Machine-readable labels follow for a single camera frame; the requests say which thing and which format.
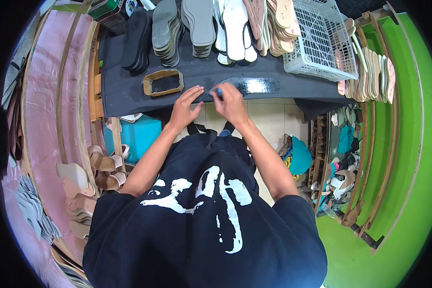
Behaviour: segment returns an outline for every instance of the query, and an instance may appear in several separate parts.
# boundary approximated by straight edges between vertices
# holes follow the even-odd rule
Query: person
[[[120,193],[98,199],[83,268],[94,287],[320,287],[327,258],[308,202],[231,84],[216,111],[243,139],[196,133],[173,144],[202,109],[202,86],[170,121]],[[258,195],[250,154],[275,204]]]

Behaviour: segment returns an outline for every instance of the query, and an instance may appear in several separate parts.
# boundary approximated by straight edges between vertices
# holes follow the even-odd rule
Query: white print on shirt
[[[195,210],[200,205],[203,204],[203,201],[200,201],[199,203],[197,203],[194,206],[194,208],[185,209],[184,207],[182,207],[178,203],[178,200],[176,200],[176,196],[178,196],[179,193],[181,193],[184,189],[189,188],[190,186],[192,186],[192,183],[190,183],[189,181],[187,181],[184,178],[173,180],[173,182],[171,183],[171,194],[170,195],[163,197],[163,198],[159,198],[159,199],[144,200],[140,204],[142,204],[144,206],[146,206],[146,205],[158,205],[161,207],[171,208],[178,213],[190,213],[193,215]]]
[[[200,177],[200,181],[198,182],[198,187],[195,190],[195,198],[204,195],[206,197],[212,198],[213,192],[215,189],[215,185],[217,182],[217,178],[219,175],[219,167],[218,166],[212,166],[209,169],[207,169],[205,172],[203,172],[202,176]],[[205,181],[205,188],[202,190],[203,187],[203,176],[208,173],[206,181]],[[233,254],[242,249],[243,246],[243,239],[242,239],[242,233],[240,229],[240,222],[239,217],[237,214],[237,211],[235,209],[235,205],[232,202],[232,200],[229,197],[229,194],[227,193],[227,189],[231,189],[234,192],[235,199],[240,205],[248,205],[251,204],[252,198],[250,196],[250,193],[246,189],[245,185],[242,181],[238,179],[229,180],[229,185],[226,185],[224,183],[225,181],[225,175],[224,173],[221,173],[221,178],[219,180],[219,194],[224,199],[226,205],[227,205],[227,214],[228,219],[231,222],[232,226],[235,230],[235,238],[233,238],[234,241],[234,247],[230,251],[225,251],[228,254]],[[165,187],[165,181],[158,179],[154,186],[159,187]],[[178,213],[190,213],[194,214],[195,210],[198,209],[201,205],[203,205],[203,201],[200,201],[197,203],[194,208],[185,209],[182,207],[178,201],[176,200],[176,197],[179,195],[179,193],[182,193],[184,189],[188,189],[192,186],[192,183],[187,181],[184,178],[173,180],[171,183],[171,194],[160,198],[160,199],[150,199],[150,200],[144,200],[140,204],[142,205],[158,205],[161,207],[170,208]],[[157,190],[151,190],[148,194],[151,192],[155,192],[156,195],[160,195],[160,192]],[[219,216],[216,215],[216,225],[218,228],[221,228],[221,223],[219,222]],[[219,234],[219,242],[222,243],[222,237],[221,234]]]

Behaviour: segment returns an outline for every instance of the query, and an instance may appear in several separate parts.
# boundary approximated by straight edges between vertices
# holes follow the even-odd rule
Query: tile floor
[[[294,103],[292,98],[270,98],[245,100],[248,116],[253,120],[263,136],[269,141],[272,147],[278,151],[283,145],[283,134],[293,134],[300,140],[307,143],[308,124],[303,124],[304,115]],[[226,120],[222,118],[215,110],[212,102],[205,103],[202,111],[194,121],[196,124],[205,125],[208,129],[220,132]],[[189,135],[187,128],[177,136],[175,142]],[[240,133],[236,130],[232,136],[241,138]],[[259,185],[259,196],[269,205],[273,205],[269,191],[264,184],[259,172],[256,171],[255,178]]]

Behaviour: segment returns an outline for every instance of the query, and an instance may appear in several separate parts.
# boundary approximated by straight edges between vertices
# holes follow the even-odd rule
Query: blue jeans
[[[227,136],[232,137],[232,134],[231,134],[230,131],[227,130],[227,129],[224,129],[223,131],[221,131],[221,132],[219,133],[219,137],[227,137]]]

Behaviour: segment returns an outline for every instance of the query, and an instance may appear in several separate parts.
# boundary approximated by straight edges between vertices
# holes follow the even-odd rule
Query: green wall
[[[350,228],[327,216],[317,227],[328,256],[325,286],[395,287],[416,260],[432,227],[432,59],[419,32],[407,14],[399,15],[418,63],[424,95],[424,138],[415,185],[397,225],[371,256],[369,246]],[[368,234],[378,240],[387,235],[407,196],[415,171],[421,129],[420,94],[413,60],[401,28],[390,19],[380,20],[394,57],[400,91],[400,131],[397,158],[384,204]],[[382,54],[373,27],[363,27],[369,48]],[[391,127],[391,106],[376,102],[374,155],[363,199],[366,201],[357,224],[369,215],[386,167]]]

